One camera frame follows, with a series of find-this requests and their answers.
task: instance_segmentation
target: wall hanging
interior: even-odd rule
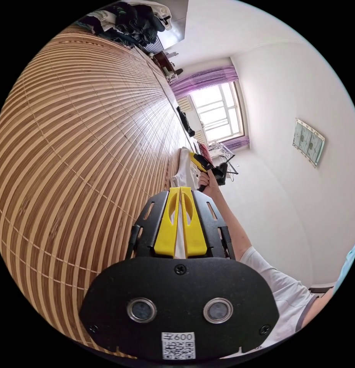
[[[295,120],[295,134],[292,145],[308,159],[313,167],[317,167],[325,138],[308,124],[299,119]]]

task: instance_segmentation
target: label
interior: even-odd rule
[[[194,332],[162,332],[162,356],[169,360],[195,359]]]

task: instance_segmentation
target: striped bamboo surface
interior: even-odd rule
[[[145,55],[71,27],[2,108],[2,257],[40,315],[89,347],[103,351],[79,321],[84,295],[123,259],[133,222],[189,145],[176,106]]]

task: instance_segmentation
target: purple curtain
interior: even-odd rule
[[[243,136],[243,137],[237,137],[228,139],[227,141],[222,142],[229,150],[235,150],[237,148],[248,146],[250,144],[249,137]]]
[[[237,80],[238,76],[233,66],[221,66],[177,79],[170,84],[170,87],[175,97],[179,99],[198,89]]]

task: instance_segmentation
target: dark clothing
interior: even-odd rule
[[[147,46],[155,43],[158,31],[162,32],[165,27],[154,15],[151,7],[147,5],[131,6],[122,1],[107,5],[100,10],[105,10],[115,15],[115,29],[104,30],[100,21],[92,15],[86,15],[76,24],[80,26],[92,26],[93,33],[125,46]]]
[[[185,128],[185,130],[189,134],[189,137],[195,136],[195,131],[190,128],[190,125],[189,125],[188,119],[186,118],[185,112],[182,112],[181,111],[180,106],[178,106],[176,108],[176,110],[177,110],[177,112],[178,112],[178,114],[180,116],[180,119],[181,119],[181,122],[182,122],[183,127]]]

